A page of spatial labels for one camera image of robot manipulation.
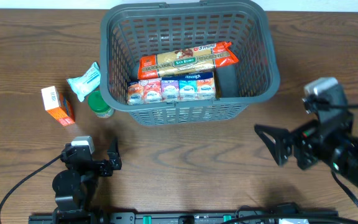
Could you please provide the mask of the green lid glass jar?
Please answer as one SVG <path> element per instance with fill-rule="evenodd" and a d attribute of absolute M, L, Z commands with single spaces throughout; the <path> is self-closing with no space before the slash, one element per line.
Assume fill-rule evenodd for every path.
<path fill-rule="evenodd" d="M 114 109 L 103 100 L 99 90 L 93 91 L 89 94 L 88 106 L 99 118 L 109 118 L 114 114 Z"/>

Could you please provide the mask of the orange and white carton box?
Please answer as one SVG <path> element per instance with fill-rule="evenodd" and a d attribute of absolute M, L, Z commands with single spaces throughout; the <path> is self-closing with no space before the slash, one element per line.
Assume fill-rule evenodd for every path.
<path fill-rule="evenodd" d="M 55 86 L 41 89 L 45 111 L 62 126 L 75 123 L 73 108 L 69 101 L 58 92 Z"/>

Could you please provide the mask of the Kleenex tissue multipack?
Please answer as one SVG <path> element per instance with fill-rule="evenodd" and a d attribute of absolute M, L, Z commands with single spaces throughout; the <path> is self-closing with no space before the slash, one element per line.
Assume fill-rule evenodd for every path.
<path fill-rule="evenodd" d="M 213 72 L 139 80 L 129 84 L 128 105 L 212 100 L 217 97 Z"/>

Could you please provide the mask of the orange San Remo spaghetti pack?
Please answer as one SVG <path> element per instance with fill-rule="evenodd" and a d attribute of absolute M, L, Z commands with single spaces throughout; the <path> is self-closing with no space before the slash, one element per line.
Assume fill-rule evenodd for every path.
<path fill-rule="evenodd" d="M 137 78 L 172 77 L 233 65 L 239 59 L 230 50 L 231 45 L 231 42 L 217 42 L 142 57 Z"/>

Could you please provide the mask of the grey plastic shopping basket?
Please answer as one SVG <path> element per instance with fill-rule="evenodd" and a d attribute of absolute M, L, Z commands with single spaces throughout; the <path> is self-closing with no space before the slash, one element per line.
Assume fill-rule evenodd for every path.
<path fill-rule="evenodd" d="M 280 86 L 268 18 L 252 1 L 121 4 L 105 14 L 100 31 L 103 100 L 143 125 L 232 119 Z M 221 41 L 231 43 L 239 61 L 216 70 L 215 100 L 127 104 L 141 57 Z"/>

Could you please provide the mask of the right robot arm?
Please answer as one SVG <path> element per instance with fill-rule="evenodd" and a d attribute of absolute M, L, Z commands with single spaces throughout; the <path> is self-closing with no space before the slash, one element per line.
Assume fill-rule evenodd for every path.
<path fill-rule="evenodd" d="M 297 166 L 307 170 L 322 161 L 334 178 L 343 176 L 358 188 L 358 138 L 351 134 L 354 116 L 345 99 L 336 95 L 310 95 L 303 99 L 305 110 L 317 115 L 293 131 L 256 124 L 254 130 L 269 149 L 278 166 L 294 156 Z M 358 206 L 358 199 L 344 184 L 343 191 Z"/>

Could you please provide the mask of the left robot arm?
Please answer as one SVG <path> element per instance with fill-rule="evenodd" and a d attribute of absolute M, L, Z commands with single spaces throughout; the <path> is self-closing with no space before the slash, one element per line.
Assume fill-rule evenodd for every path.
<path fill-rule="evenodd" d="M 110 177 L 122 167 L 118 140 L 114 138 L 107 150 L 107 159 L 93 159 L 95 147 L 91 136 L 78 136 L 65 145 L 60 160 L 66 170 L 52 182 L 57 208 L 53 223 L 109 223 L 110 217 L 91 201 L 98 188 L 99 178 Z"/>

